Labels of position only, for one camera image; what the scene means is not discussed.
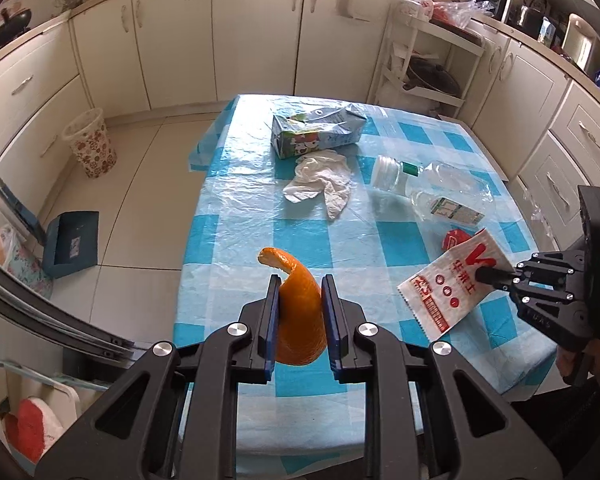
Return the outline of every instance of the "kitchen cabinet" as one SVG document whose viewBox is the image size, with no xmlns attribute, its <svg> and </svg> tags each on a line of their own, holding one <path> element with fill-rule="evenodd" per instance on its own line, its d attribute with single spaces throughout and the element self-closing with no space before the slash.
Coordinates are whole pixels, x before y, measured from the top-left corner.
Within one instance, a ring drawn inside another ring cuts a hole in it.
<svg viewBox="0 0 600 480">
<path fill-rule="evenodd" d="M 89 108 L 76 76 L 33 115 L 0 157 L 0 177 L 34 215 L 71 157 L 71 149 L 59 138 L 62 130 Z"/>
<path fill-rule="evenodd" d="M 546 130 L 567 86 L 550 61 L 511 41 L 472 130 L 509 179 Z"/>
<path fill-rule="evenodd" d="M 551 226 L 558 246 L 567 249 L 582 235 L 578 185 L 589 185 L 576 162 L 547 132 L 520 171 L 520 179 Z"/>
<path fill-rule="evenodd" d="M 484 54 L 480 58 L 474 79 L 464 99 L 464 105 L 458 114 L 458 119 L 472 127 L 496 81 L 498 69 L 509 47 L 510 37 L 475 20 L 469 22 L 467 30 L 479 34 L 484 40 L 482 45 Z"/>
<path fill-rule="evenodd" d="M 151 108 L 216 100 L 211 0 L 133 0 Z"/>
<path fill-rule="evenodd" d="M 572 82 L 550 130 L 578 161 L 589 181 L 600 186 L 600 104 Z"/>
<path fill-rule="evenodd" d="M 89 93 L 105 117 L 149 109 L 132 11 L 131 0 L 107 0 L 72 20 Z"/>
<path fill-rule="evenodd" d="M 0 154 L 29 118 L 77 75 L 68 23 L 50 27 L 0 60 Z"/>
<path fill-rule="evenodd" d="M 304 0 L 296 95 L 365 102 L 392 0 Z"/>
<path fill-rule="evenodd" d="M 212 0 L 218 100 L 294 92 L 302 0 Z"/>
</svg>

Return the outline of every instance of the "plastic table cover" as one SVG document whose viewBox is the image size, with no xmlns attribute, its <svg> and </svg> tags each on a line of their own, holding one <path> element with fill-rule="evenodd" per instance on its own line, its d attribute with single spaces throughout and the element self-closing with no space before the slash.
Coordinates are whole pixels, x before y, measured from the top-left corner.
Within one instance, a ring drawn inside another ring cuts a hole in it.
<svg viewBox="0 0 600 480">
<path fill-rule="evenodd" d="M 494 208 L 486 227 L 510 261 L 526 260 L 536 250 L 516 204 L 471 137 L 457 124 L 400 110 L 362 105 L 368 117 L 362 138 L 336 149 L 353 172 L 351 199 L 338 219 L 327 220 L 321 195 L 288 202 L 282 189 L 294 176 L 296 159 L 274 154 L 272 115 L 336 105 L 344 103 L 238 96 L 190 154 L 190 169 L 207 175 L 180 279 L 177 346 L 202 341 L 237 320 L 245 303 L 264 297 L 275 272 L 256 259 L 266 246 L 296 256 L 318 282 L 333 274 L 339 295 L 359 303 L 369 321 L 426 346 L 396 286 L 442 254 L 449 226 L 418 222 L 404 197 L 369 186 L 378 155 L 422 164 L 440 160 L 471 171 L 490 186 Z M 554 343 L 519 320 L 499 291 L 443 338 L 496 390 L 517 385 L 526 396 L 547 374 L 555 352 Z M 238 474 L 292 478 L 362 456 L 364 405 L 363 384 L 337 383 L 326 352 L 304 367 L 276 364 L 269 384 L 239 387 Z"/>
</svg>

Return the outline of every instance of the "plastic bin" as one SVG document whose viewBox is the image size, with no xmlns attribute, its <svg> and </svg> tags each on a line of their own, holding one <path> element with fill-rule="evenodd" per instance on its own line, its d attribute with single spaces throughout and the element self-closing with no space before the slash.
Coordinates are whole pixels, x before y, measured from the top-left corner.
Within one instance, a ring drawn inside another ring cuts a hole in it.
<svg viewBox="0 0 600 480">
<path fill-rule="evenodd" d="M 61 137 L 89 178 L 107 173 L 118 160 L 107 135 L 102 108 L 93 108 L 77 116 L 65 126 Z"/>
</svg>

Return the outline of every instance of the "floor tile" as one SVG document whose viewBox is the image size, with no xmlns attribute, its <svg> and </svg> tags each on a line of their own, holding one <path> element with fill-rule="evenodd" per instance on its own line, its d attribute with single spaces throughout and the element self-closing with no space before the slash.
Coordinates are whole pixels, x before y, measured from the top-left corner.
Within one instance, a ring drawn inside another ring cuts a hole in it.
<svg viewBox="0 0 600 480">
<path fill-rule="evenodd" d="M 167 117 L 163 124 L 175 124 L 175 123 L 189 123 L 191 121 L 213 121 L 218 117 L 217 112 L 211 112 L 208 114 L 187 114 L 187 115 L 174 115 Z"/>
<path fill-rule="evenodd" d="M 187 157 L 210 121 L 164 124 L 126 194 L 104 264 L 145 269 L 182 268 L 191 219 L 205 173 Z"/>
<path fill-rule="evenodd" d="M 179 270 L 102 267 L 91 323 L 134 341 L 171 339 Z"/>
<path fill-rule="evenodd" d="M 88 178 L 76 165 L 60 191 L 45 226 L 65 211 L 99 211 L 98 262 L 102 263 L 109 236 L 120 206 L 149 145 L 160 126 L 110 128 L 111 143 L 118 153 L 116 165 L 95 179 Z"/>
<path fill-rule="evenodd" d="M 99 274 L 100 266 L 95 266 L 56 278 L 51 302 L 68 314 L 89 322 Z"/>
</svg>

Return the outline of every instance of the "white napkin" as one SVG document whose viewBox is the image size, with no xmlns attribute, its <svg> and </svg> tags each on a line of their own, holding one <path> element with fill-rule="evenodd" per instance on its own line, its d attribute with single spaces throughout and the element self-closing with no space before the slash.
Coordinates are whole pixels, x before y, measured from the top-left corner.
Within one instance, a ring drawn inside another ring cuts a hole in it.
<svg viewBox="0 0 600 480">
<path fill-rule="evenodd" d="M 307 153 L 298 158 L 296 177 L 282 190 L 289 202 L 298 203 L 324 192 L 327 216 L 337 218 L 347 205 L 351 190 L 347 158 L 333 150 Z"/>
</svg>

